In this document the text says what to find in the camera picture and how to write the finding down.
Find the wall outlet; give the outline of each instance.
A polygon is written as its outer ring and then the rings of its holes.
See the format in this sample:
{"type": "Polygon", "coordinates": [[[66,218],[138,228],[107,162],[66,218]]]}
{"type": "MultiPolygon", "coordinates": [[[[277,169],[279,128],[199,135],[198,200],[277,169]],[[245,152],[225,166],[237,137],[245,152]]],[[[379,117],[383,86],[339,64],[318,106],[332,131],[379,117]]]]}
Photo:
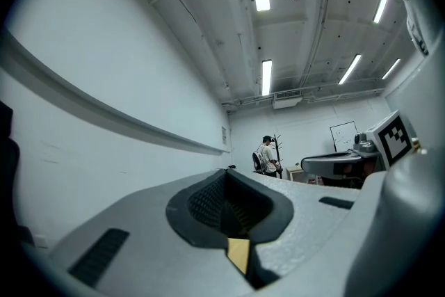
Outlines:
{"type": "Polygon", "coordinates": [[[48,248],[47,238],[45,235],[35,234],[33,235],[34,244],[37,248],[48,248]]]}

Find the mesh grille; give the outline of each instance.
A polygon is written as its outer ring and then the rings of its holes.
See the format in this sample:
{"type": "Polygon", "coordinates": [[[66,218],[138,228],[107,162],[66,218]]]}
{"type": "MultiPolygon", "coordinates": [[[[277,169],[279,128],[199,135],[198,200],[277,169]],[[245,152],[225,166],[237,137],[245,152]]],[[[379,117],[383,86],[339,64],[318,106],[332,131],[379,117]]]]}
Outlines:
{"type": "Polygon", "coordinates": [[[229,200],[238,221],[249,232],[260,223],[272,210],[272,202],[265,196],[239,181],[227,183],[229,200]]]}
{"type": "Polygon", "coordinates": [[[221,177],[190,197],[188,210],[194,219],[212,227],[221,229],[221,213],[224,206],[224,182],[221,177]]]}
{"type": "Polygon", "coordinates": [[[301,90],[291,90],[289,92],[278,93],[275,95],[275,99],[289,99],[293,97],[301,96],[301,90]]]}

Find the whiteboard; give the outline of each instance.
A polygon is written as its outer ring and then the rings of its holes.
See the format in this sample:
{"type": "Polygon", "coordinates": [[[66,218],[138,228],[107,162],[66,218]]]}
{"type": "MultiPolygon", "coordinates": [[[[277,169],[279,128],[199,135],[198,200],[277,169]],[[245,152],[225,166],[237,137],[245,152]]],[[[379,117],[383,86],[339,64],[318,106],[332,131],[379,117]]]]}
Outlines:
{"type": "Polygon", "coordinates": [[[357,133],[355,122],[330,127],[332,138],[334,139],[335,151],[341,152],[353,148],[354,137],[357,133]]]}

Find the man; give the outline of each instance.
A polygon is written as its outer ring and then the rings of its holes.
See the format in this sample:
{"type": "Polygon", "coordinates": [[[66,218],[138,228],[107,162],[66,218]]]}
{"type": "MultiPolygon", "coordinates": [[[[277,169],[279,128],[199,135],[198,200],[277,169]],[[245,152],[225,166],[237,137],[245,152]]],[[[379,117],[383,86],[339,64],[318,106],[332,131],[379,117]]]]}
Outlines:
{"type": "Polygon", "coordinates": [[[266,176],[277,178],[277,170],[280,168],[277,164],[277,160],[273,158],[272,149],[269,147],[273,139],[270,136],[263,137],[263,145],[258,149],[258,153],[261,155],[261,160],[266,164],[266,176]]]}

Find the air vent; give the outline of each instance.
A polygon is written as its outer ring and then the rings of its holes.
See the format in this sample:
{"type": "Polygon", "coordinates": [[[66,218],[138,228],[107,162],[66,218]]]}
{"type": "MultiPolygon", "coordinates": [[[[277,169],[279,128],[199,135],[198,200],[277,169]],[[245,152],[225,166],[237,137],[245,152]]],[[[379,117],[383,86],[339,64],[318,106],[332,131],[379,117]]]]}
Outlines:
{"type": "Polygon", "coordinates": [[[301,90],[290,90],[288,92],[277,93],[275,95],[275,100],[290,99],[290,98],[300,97],[300,96],[301,96],[301,90]]]}
{"type": "Polygon", "coordinates": [[[290,106],[297,105],[302,99],[301,90],[288,90],[287,92],[277,93],[273,99],[273,108],[289,108],[290,106]]]}

